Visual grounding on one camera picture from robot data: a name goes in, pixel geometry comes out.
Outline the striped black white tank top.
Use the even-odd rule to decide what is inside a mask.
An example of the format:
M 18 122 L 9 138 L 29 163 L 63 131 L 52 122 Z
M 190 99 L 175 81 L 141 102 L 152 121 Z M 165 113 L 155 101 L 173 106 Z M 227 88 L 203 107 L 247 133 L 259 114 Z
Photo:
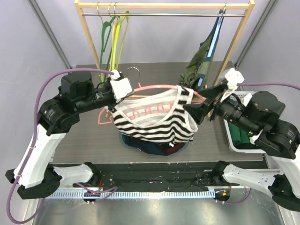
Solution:
M 145 98 L 123 100 L 111 114 L 121 134 L 173 146 L 192 141 L 198 131 L 198 125 L 183 108 L 193 98 L 192 89 L 177 86 Z

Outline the neon yellow hanger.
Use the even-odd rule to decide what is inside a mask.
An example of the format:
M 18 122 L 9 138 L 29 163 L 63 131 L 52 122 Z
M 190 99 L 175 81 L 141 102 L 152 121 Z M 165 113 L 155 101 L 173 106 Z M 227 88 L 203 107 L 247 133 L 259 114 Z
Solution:
M 117 70 L 120 63 L 120 58 L 129 26 L 129 11 L 125 10 L 123 12 L 125 15 L 122 15 L 119 19 L 121 19 L 120 22 L 120 31 L 119 31 L 119 39 L 117 43 L 117 52 L 116 52 L 116 61 L 115 61 L 115 69 Z

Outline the orange yellow hanger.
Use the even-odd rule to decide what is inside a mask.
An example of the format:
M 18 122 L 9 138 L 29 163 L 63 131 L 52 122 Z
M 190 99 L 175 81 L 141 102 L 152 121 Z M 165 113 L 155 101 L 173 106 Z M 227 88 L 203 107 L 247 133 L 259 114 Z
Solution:
M 119 31 L 120 31 L 120 22 L 121 22 L 121 19 L 119 19 L 113 25 L 113 28 L 112 28 L 112 51 L 111 51 L 110 66 L 109 66 L 110 71 L 115 69 L 117 43 L 118 43 Z

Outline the green velvet hanger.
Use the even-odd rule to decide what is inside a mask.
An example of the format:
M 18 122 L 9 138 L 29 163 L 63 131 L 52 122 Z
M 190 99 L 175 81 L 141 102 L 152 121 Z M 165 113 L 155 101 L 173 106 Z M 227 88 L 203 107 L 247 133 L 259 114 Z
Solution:
M 99 59 L 99 68 L 100 69 L 102 69 L 103 55 L 106 51 L 108 40 L 110 38 L 110 34 L 111 34 L 111 31 L 112 31 L 112 24 L 114 23 L 115 20 L 118 20 L 118 19 L 119 19 L 119 16 L 115 15 L 109 21 L 103 22 L 103 20 L 102 20 L 101 50 L 100 50 L 100 59 Z M 108 56 L 108 60 L 107 60 L 107 63 L 106 63 L 105 70 L 108 70 L 108 68 L 110 66 L 111 53 L 112 53 L 112 47 L 110 49 L 110 53 L 109 53 L 109 56 Z M 104 73 L 99 74 L 99 80 L 100 80 L 101 83 L 106 80 L 106 76 L 107 76 L 107 74 L 104 74 Z

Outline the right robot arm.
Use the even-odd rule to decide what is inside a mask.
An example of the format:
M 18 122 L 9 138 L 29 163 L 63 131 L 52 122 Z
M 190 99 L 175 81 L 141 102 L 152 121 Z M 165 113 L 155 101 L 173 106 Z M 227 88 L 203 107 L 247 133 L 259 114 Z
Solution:
M 210 120 L 220 117 L 243 130 L 252 145 L 273 158 L 282 174 L 262 175 L 219 161 L 212 171 L 212 181 L 240 184 L 260 191 L 281 207 L 300 210 L 300 133 L 290 122 L 280 119 L 285 104 L 268 91 L 239 98 L 225 84 L 198 93 L 203 103 L 185 104 L 183 108 L 197 124 L 211 112 Z

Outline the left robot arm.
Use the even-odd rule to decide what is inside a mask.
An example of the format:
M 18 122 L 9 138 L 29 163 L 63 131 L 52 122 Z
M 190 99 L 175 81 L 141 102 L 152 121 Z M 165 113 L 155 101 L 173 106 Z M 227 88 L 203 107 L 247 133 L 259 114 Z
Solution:
M 51 78 L 42 85 L 34 108 L 31 142 L 18 167 L 5 174 L 14 187 L 19 185 L 17 193 L 21 199 L 44 199 L 61 187 L 81 184 L 95 187 L 99 183 L 101 173 L 91 162 L 70 167 L 50 163 L 58 144 L 80 121 L 81 113 L 117 102 L 112 80 L 95 86 L 92 72 L 88 68 L 62 72 L 58 94 L 41 105 L 41 95 Z

